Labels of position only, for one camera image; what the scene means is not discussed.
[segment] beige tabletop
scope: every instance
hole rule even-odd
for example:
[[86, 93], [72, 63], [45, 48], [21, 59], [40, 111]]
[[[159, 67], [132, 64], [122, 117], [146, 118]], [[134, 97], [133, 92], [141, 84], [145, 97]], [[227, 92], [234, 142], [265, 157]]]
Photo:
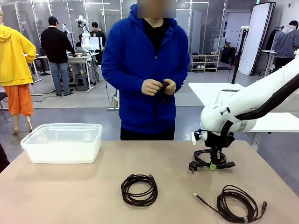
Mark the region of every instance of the beige tabletop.
[[[92, 164], [33, 164], [23, 152], [0, 174], [0, 224], [223, 224], [201, 203], [197, 193], [216, 207], [227, 184], [249, 193], [259, 210], [268, 207], [262, 224], [298, 224], [299, 199], [275, 171], [244, 141], [224, 149], [236, 167], [188, 170], [195, 150], [189, 141], [102, 142]], [[131, 173], [153, 174], [159, 194], [146, 208], [127, 205], [121, 183]], [[144, 185], [132, 191], [146, 189]], [[239, 216], [246, 213], [229, 203]]]

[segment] white plastic bin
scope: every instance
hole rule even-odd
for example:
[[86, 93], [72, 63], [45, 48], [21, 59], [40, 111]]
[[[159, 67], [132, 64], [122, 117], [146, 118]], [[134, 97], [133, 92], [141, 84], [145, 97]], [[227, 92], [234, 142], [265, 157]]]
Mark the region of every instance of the white plastic bin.
[[101, 146], [102, 125], [44, 124], [22, 141], [33, 163], [92, 163]]

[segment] desk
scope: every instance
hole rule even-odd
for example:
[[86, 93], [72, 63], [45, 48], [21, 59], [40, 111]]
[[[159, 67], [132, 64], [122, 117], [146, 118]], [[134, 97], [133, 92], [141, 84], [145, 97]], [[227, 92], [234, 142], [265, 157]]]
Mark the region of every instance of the desk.
[[[231, 83], [189, 83], [188, 84], [204, 106], [214, 104], [221, 90], [241, 90], [240, 84]], [[253, 133], [252, 147], [256, 150], [261, 133], [299, 132], [299, 119], [290, 113], [268, 113], [256, 120], [256, 125], [249, 131]]]
[[[33, 164], [23, 152], [0, 174], [0, 223], [228, 224], [193, 195], [216, 208], [227, 184], [249, 193], [259, 210], [267, 201], [260, 223], [298, 223], [299, 198], [247, 142], [223, 149], [236, 167], [191, 174], [193, 152], [204, 148], [190, 141], [104, 141], [94, 163], [78, 165]], [[159, 195], [150, 207], [123, 202], [121, 183], [132, 173], [154, 176]], [[146, 189], [137, 185], [132, 192]], [[245, 215], [241, 207], [231, 208]]]
[[[86, 92], [90, 92], [94, 88], [94, 86], [92, 86], [91, 82], [90, 82], [90, 74], [89, 74], [89, 69], [88, 69], [88, 62], [90, 62], [92, 60], [91, 57], [94, 55], [96, 55], [96, 54], [92, 54], [91, 56], [82, 56], [82, 57], [68, 56], [68, 63], [79, 63], [79, 64], [86, 65], [87, 79], [88, 79], [88, 86], [89, 86], [89, 89]], [[47, 56], [41, 56], [39, 58], [48, 59]]]
[[267, 68], [264, 77], [266, 77], [269, 74], [269, 68], [271, 63], [273, 62], [273, 59], [276, 55], [276, 52], [274, 50], [262, 50], [262, 52], [268, 53], [269, 58], [268, 58], [268, 63], [267, 63]]

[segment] mannequin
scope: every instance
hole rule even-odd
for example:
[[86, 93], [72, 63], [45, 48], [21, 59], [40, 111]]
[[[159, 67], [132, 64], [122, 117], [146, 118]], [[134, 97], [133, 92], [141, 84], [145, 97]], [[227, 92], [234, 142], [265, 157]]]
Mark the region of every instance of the mannequin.
[[36, 48], [21, 33], [4, 26], [1, 9], [0, 55], [5, 55], [0, 64], [0, 84], [8, 95], [8, 108], [14, 119], [14, 134], [19, 132], [20, 114], [26, 117], [29, 130], [32, 131], [30, 116], [33, 114], [33, 106], [29, 83], [33, 80], [28, 63], [34, 61]]

